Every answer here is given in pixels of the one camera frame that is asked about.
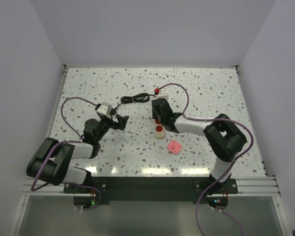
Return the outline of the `beige power strip red sockets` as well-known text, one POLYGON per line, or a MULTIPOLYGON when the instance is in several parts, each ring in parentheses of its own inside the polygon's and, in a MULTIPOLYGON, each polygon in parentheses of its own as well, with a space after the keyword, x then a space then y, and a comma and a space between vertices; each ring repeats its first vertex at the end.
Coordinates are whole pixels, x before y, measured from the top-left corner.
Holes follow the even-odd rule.
POLYGON ((161 125, 160 121, 158 120, 158 117, 154 110, 152 110, 152 119, 154 124, 154 135, 156 139, 164 139, 165 138, 165 129, 161 125))

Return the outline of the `pink square adapter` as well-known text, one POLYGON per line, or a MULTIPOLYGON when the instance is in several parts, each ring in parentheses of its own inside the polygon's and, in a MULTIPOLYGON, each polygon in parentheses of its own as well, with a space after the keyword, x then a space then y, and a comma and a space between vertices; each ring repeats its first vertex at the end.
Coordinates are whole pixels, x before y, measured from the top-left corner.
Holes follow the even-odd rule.
POLYGON ((175 140, 171 140, 167 144, 167 149, 173 154, 178 154, 182 150, 182 145, 175 140))

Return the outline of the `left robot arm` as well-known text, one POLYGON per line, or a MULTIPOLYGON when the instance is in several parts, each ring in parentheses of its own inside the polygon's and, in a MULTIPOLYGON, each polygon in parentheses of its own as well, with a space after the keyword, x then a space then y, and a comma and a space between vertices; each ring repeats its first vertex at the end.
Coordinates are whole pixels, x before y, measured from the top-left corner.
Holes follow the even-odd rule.
POLYGON ((81 193, 89 192, 92 187, 91 179, 87 178, 89 171, 70 167, 70 162, 72 159, 93 159, 101 149, 100 141, 110 129, 123 131, 129 116, 117 114, 116 118, 117 121, 106 116, 100 116, 100 120, 88 119, 80 141, 46 138, 29 162, 27 176, 34 178, 33 184, 38 180, 54 186, 74 183, 81 193))

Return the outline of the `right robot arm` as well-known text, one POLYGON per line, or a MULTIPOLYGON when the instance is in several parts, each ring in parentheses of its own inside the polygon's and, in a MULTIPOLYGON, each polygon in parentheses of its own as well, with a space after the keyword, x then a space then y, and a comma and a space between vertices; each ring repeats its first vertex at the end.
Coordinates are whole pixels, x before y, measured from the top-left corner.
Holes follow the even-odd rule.
POLYGON ((167 131, 206 137, 216 155, 209 187, 212 192, 221 193, 231 176, 231 163, 247 142, 245 135, 225 114, 210 121, 195 121, 185 118, 182 113, 173 112, 164 98, 157 98, 151 104, 153 115, 167 131))

